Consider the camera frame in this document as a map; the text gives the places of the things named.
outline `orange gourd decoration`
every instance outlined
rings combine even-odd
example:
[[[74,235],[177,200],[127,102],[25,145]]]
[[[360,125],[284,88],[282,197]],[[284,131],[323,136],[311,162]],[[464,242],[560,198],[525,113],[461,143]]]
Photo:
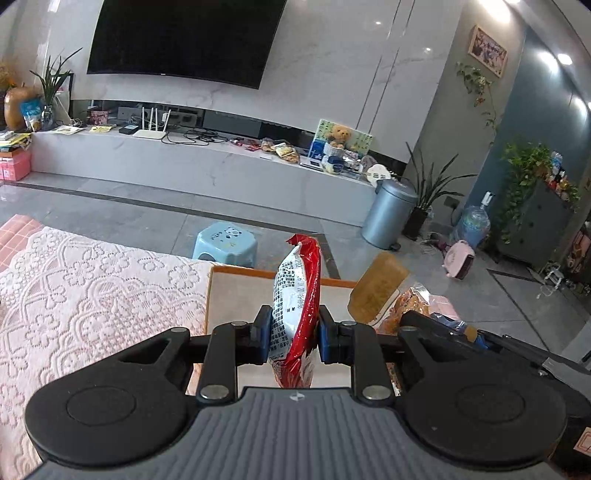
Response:
[[[21,87],[14,87],[7,91],[4,99],[4,118],[8,129],[20,130],[26,127],[21,113],[21,103],[33,100],[36,96],[35,90],[25,87],[24,83]]]

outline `dark gray wall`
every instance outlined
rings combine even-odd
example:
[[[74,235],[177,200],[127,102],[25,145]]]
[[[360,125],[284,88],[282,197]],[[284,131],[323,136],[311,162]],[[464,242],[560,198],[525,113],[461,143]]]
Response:
[[[467,54],[475,25],[480,25],[507,49],[508,61],[502,78],[497,78]],[[525,32],[525,23],[513,10],[509,21],[503,23],[492,17],[479,0],[466,1],[437,92],[417,142],[417,148],[422,150],[426,163],[435,162],[435,170],[441,169],[457,153],[459,156],[449,169],[450,174],[478,173],[493,140],[491,130],[485,128],[480,115],[487,109],[484,106],[474,108],[475,98],[468,95],[462,80],[457,76],[456,63],[461,61],[481,67],[483,74],[495,81],[492,87],[495,106],[502,115],[513,88]],[[412,166],[408,166],[405,175],[414,177]],[[474,181],[474,178],[459,180],[450,185],[450,190],[467,195]],[[451,210],[443,206],[443,199],[435,202],[433,210],[436,222],[449,224]]]
[[[542,60],[545,52],[547,47],[528,29],[505,116],[468,204],[479,202],[488,190],[502,191],[508,171],[502,157],[510,142],[547,145],[562,154],[569,179],[581,180],[591,149],[591,115],[564,70]]]

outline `bed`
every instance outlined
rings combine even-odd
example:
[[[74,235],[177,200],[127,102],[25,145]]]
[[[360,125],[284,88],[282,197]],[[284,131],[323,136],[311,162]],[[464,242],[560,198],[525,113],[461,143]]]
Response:
[[[20,480],[40,462],[23,416],[42,385],[173,326],[204,335],[213,266],[25,216],[2,226],[0,479]]]

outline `black tv screen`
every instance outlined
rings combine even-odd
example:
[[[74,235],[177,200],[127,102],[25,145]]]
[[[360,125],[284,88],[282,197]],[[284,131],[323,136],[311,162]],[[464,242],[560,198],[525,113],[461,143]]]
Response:
[[[259,88],[287,0],[105,0],[88,73]]]

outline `wall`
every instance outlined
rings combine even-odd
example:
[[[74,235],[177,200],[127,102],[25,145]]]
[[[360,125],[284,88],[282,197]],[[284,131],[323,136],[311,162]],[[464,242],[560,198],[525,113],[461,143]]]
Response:
[[[25,80],[48,54],[83,47],[69,65],[73,99],[200,107],[311,131],[327,118],[375,134],[373,149],[408,161],[404,142],[418,138],[466,0],[288,0],[259,90],[86,75],[103,0],[21,1],[13,42]]]
[[[0,15],[0,59],[4,59],[9,54],[10,38],[15,32],[15,21],[19,13],[21,0],[13,2],[2,15]]]
[[[467,55],[476,24],[508,50],[505,73],[500,79]],[[485,128],[481,116],[481,112],[487,110],[486,104],[474,108],[475,97],[467,93],[461,78],[457,76],[456,63],[461,61],[481,67],[482,73],[489,80],[495,81],[492,93],[496,110],[501,117],[513,88],[525,32],[526,25],[513,11],[509,20],[502,22],[493,17],[478,0],[469,0],[464,6],[439,87],[415,149],[415,153],[418,149],[423,152],[427,164],[435,163],[435,171],[441,170],[458,154],[457,160],[448,169],[449,175],[478,173],[493,140],[491,130]],[[407,169],[407,176],[412,178],[414,172],[409,170]],[[449,185],[449,190],[467,195],[474,181],[473,178],[458,180]],[[444,198],[441,198],[433,205],[435,221],[449,225],[450,209],[443,206],[443,201]]]
[[[509,142],[547,145],[563,155],[569,179],[581,180],[591,149],[589,110],[558,63],[543,60],[547,52],[538,35],[528,30],[505,116],[469,202],[480,201],[487,190],[502,190],[508,171],[502,157]]]

